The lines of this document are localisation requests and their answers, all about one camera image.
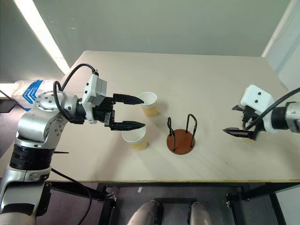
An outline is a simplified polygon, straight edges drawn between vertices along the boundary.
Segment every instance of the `black table frame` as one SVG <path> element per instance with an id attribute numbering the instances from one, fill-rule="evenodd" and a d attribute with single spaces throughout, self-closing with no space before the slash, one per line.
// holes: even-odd
<path id="1" fill-rule="evenodd" d="M 71 182 L 50 182 L 52 189 L 64 193 L 77 195 L 88 198 L 87 193 Z M 262 183 L 261 186 L 251 189 L 249 183 L 219 183 L 219 182 L 135 182 L 135 183 L 99 183 L 97 189 L 90 189 L 92 198 L 103 201 L 103 207 L 100 215 L 99 224 L 108 225 L 113 208 L 116 206 L 115 198 L 106 198 L 107 187 L 219 187 L 219 188 L 236 188 L 236 192 L 226 195 L 226 203 L 232 209 L 235 225 L 244 225 L 244 216 L 241 208 L 241 201 L 249 201 L 262 196 L 269 196 L 278 225 L 286 225 L 284 215 L 281 211 L 276 193 L 300 186 L 300 182 L 284 182 L 284 183 Z"/>

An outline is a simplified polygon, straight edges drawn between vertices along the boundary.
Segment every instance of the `table top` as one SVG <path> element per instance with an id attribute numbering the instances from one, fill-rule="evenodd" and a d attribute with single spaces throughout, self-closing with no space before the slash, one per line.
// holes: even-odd
<path id="1" fill-rule="evenodd" d="M 242 113 L 231 108 L 248 85 L 257 85 L 274 99 L 287 92 L 264 58 L 85 51 L 74 65 L 83 62 L 107 81 L 107 96 L 155 92 L 158 115 L 145 117 L 139 105 L 114 107 L 116 121 L 146 124 L 148 146 L 143 151 L 129 148 L 120 131 L 100 122 L 68 123 L 56 150 L 69 154 L 55 154 L 54 169 L 92 182 L 300 180 L 299 135 L 261 132 L 251 141 L 223 131 L 241 127 Z M 90 74 L 88 68 L 79 69 L 65 91 L 80 97 Z M 198 120 L 195 147 L 186 155 L 173 154 L 166 145 L 167 118 L 172 118 L 174 129 L 184 129 L 189 113 Z M 11 152 L 12 146 L 0 159 L 0 174 Z M 50 180 L 65 179 L 51 173 Z"/>
<path id="2" fill-rule="evenodd" d="M 17 87 L 18 87 L 17 83 L 0 83 L 0 90 L 9 97 L 12 97 L 13 92 L 16 90 Z M 9 98 L 0 92 L 0 100 L 2 99 L 9 99 Z"/>

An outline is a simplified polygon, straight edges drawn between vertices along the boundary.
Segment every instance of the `white paper cup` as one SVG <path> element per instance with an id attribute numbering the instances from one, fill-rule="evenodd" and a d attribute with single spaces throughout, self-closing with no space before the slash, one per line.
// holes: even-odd
<path id="1" fill-rule="evenodd" d="M 144 101 L 144 103 L 141 104 L 141 107 L 145 116 L 147 117 L 156 116 L 158 113 L 157 95 L 153 92 L 143 92 L 138 97 Z"/>
<path id="2" fill-rule="evenodd" d="M 146 127 L 123 130 L 122 137 L 135 150 L 143 150 L 147 147 Z"/>

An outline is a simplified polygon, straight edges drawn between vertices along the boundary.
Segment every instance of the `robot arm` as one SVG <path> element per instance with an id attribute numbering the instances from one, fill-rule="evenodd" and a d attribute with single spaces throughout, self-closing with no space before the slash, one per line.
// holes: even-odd
<path id="1" fill-rule="evenodd" d="M 293 133 L 300 133 L 300 102 L 288 102 L 285 106 L 276 107 L 291 95 L 298 93 L 300 88 L 274 102 L 272 96 L 255 85 L 246 88 L 239 105 L 232 110 L 243 112 L 243 129 L 229 127 L 224 131 L 235 137 L 257 138 L 260 131 L 275 133 L 277 130 L 290 129 Z"/>
<path id="2" fill-rule="evenodd" d="M 0 186 L 0 225 L 35 224 L 35 217 L 45 213 L 50 199 L 50 187 L 45 181 L 50 175 L 52 155 L 68 122 L 100 121 L 111 130 L 145 126 L 135 121 L 114 121 L 116 102 L 135 105 L 143 101 L 122 94 L 106 97 L 106 81 L 100 79 L 96 71 L 87 82 L 82 99 L 57 92 L 57 83 L 53 91 L 39 95 L 33 108 L 19 120 L 14 151 Z"/>

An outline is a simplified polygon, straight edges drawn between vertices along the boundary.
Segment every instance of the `white wall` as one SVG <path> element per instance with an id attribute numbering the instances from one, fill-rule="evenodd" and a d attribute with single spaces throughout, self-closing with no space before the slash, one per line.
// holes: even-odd
<path id="1" fill-rule="evenodd" d="M 300 87 L 300 0 L 291 0 L 266 59 L 288 90 Z M 292 99 L 300 101 L 300 94 Z"/>
<path id="2" fill-rule="evenodd" d="M 60 79 L 56 63 L 12 0 L 0 0 L 0 82 Z"/>
<path id="3" fill-rule="evenodd" d="M 84 50 L 260 56 L 289 0 L 34 0 L 69 65 Z"/>
<path id="4" fill-rule="evenodd" d="M 287 89 L 293 90 L 300 87 L 300 0 L 291 0 L 282 22 L 270 40 L 272 46 L 266 59 Z M 300 101 L 300 94 L 289 100 Z M 300 187 L 277 193 L 277 198 L 286 223 L 298 225 Z"/>

